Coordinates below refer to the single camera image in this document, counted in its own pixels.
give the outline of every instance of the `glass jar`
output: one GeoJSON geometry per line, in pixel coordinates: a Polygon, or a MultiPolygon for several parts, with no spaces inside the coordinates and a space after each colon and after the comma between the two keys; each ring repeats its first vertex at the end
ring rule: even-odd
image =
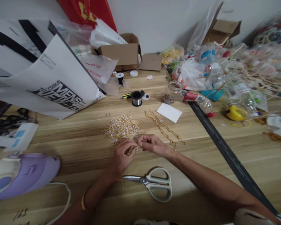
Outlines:
{"type": "Polygon", "coordinates": [[[170,81],[166,86],[162,100],[166,104],[172,104],[178,100],[178,96],[182,91],[182,84],[179,81],[170,81]]]}

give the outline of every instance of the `scissor blade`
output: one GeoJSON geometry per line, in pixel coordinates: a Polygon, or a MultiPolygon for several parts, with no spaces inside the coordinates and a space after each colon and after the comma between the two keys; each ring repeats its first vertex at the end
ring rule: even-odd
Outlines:
{"type": "Polygon", "coordinates": [[[136,183],[142,183],[141,182],[141,177],[137,177],[137,176],[123,176],[124,179],[127,179],[129,181],[133,181],[136,183]]]}

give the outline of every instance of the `bracelet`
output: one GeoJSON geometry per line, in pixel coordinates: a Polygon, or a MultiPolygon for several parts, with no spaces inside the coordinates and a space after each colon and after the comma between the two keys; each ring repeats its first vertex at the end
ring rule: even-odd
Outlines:
{"type": "Polygon", "coordinates": [[[85,208],[85,205],[84,205],[84,196],[85,196],[85,193],[87,192],[87,190],[88,190],[90,187],[91,187],[91,186],[89,186],[89,187],[85,190],[85,192],[83,193],[82,199],[81,199],[81,208],[82,208],[83,211],[86,211],[86,212],[88,212],[88,213],[89,213],[90,211],[85,208]]]}

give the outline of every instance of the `red bag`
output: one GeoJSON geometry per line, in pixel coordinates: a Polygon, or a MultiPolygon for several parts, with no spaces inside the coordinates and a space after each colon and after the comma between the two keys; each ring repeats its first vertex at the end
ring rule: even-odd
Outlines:
{"type": "Polygon", "coordinates": [[[107,0],[57,0],[57,2],[70,21],[95,28],[96,19],[100,18],[117,32],[107,0]]]}

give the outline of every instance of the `hand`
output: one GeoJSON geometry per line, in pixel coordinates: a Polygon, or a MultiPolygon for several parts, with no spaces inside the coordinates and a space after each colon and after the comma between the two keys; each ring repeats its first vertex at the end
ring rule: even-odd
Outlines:
{"type": "Polygon", "coordinates": [[[133,156],[138,149],[138,145],[135,141],[125,138],[123,139],[115,148],[114,156],[111,162],[111,165],[108,168],[115,179],[118,179],[126,171],[130,163],[132,162],[133,156]],[[125,152],[133,146],[129,155],[126,155],[125,152]]]}
{"type": "Polygon", "coordinates": [[[154,134],[142,135],[138,139],[138,144],[144,150],[149,150],[162,157],[166,157],[172,152],[172,150],[154,134]]]}

